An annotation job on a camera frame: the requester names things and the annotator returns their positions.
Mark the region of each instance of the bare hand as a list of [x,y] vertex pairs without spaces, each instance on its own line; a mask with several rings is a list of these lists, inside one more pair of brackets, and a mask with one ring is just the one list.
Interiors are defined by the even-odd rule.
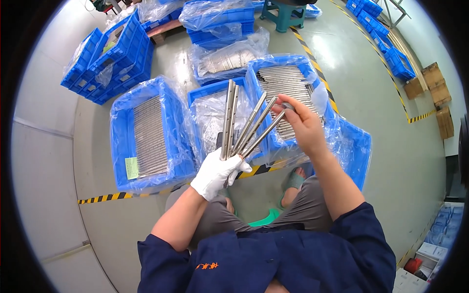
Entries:
[[296,141],[304,153],[314,159],[327,152],[324,131],[319,117],[297,99],[284,94],[279,94],[272,111],[279,114],[283,110],[280,106],[282,102],[290,103],[295,108],[296,113],[285,109],[284,119],[293,127]]

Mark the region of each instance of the green label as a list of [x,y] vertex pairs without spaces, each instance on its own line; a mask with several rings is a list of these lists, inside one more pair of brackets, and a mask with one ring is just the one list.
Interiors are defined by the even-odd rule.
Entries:
[[125,170],[127,171],[127,179],[135,179],[138,177],[137,157],[125,158]]

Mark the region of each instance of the white glove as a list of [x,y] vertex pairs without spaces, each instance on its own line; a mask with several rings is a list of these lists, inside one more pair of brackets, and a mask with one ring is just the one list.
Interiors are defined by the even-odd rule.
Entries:
[[236,155],[220,160],[221,148],[211,152],[205,158],[197,176],[190,185],[208,202],[217,196],[228,178],[228,185],[233,185],[239,171],[252,172],[251,166]]

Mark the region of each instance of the green plastic stool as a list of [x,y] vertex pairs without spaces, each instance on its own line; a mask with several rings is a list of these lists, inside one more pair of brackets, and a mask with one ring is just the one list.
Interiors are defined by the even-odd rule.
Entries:
[[[269,10],[279,10],[279,16],[275,16]],[[259,17],[260,19],[264,20],[268,18],[269,20],[273,21],[277,27],[276,31],[278,32],[287,32],[288,27],[290,26],[298,26],[302,29],[304,16],[306,14],[306,5],[304,6],[293,6],[287,5],[283,3],[276,3],[275,1],[265,1],[264,7],[262,8],[262,14]]]
[[269,215],[262,220],[258,220],[256,222],[249,223],[248,225],[251,227],[257,227],[262,225],[268,225],[272,223],[278,216],[280,215],[279,211],[276,209],[269,209]]

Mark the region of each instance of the orange embroidered text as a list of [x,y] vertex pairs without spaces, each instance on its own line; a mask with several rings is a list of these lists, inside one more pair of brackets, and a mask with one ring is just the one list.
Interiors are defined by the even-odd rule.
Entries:
[[218,267],[218,263],[212,263],[212,264],[209,264],[209,263],[201,263],[199,265],[197,265],[197,267],[195,268],[196,270],[202,266],[202,269],[205,270],[205,269],[215,269],[216,267]]

